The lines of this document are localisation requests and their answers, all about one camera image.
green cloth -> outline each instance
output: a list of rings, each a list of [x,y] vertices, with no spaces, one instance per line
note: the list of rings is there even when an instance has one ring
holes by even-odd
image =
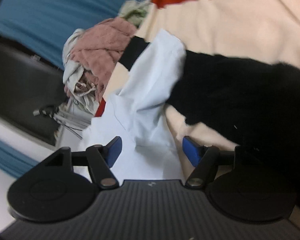
[[[126,19],[128,22],[135,25],[135,27],[139,27],[148,14],[149,4],[150,2],[147,0],[142,2],[136,0],[125,1],[119,10],[118,16]]]

ribbed gray plastic surface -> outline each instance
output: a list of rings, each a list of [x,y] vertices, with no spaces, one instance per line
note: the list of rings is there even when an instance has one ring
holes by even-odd
[[[17,221],[1,233],[6,240],[296,240],[288,220],[253,225],[231,220],[201,191],[177,180],[125,181],[100,193],[81,215],[55,224]]]

cable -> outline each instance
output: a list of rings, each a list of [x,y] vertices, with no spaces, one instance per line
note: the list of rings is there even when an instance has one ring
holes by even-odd
[[[83,131],[83,130],[81,130],[81,129],[78,129],[78,128],[73,128],[73,127],[71,127],[71,126],[69,126],[69,125],[67,125],[70,129],[72,129],[72,130],[77,130],[77,131]]]
[[[80,136],[78,133],[76,133],[74,130],[72,130],[69,126],[61,123],[61,125],[66,128],[69,132],[73,133],[75,136],[77,136],[80,140],[82,140],[82,136]]]

white cloth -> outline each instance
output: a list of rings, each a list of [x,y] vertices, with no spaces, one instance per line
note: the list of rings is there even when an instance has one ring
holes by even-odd
[[[65,68],[63,72],[63,83],[71,91],[74,98],[81,103],[88,112],[95,114],[99,107],[99,102],[96,101],[95,97],[90,95],[90,90],[80,95],[74,92],[76,84],[82,77],[84,68],[79,62],[71,60],[69,56],[77,40],[83,33],[84,29],[76,29],[63,46],[62,61]]]
[[[83,132],[80,150],[122,138],[122,152],[112,167],[124,179],[184,180],[174,139],[163,113],[173,85],[182,75],[185,48],[161,30],[136,60],[122,90],[108,97],[102,117]]]

pink towel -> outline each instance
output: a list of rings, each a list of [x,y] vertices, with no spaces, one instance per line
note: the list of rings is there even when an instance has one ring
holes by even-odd
[[[136,27],[126,20],[110,18],[86,30],[72,49],[70,59],[96,77],[97,101],[101,101],[114,66],[135,32]]]

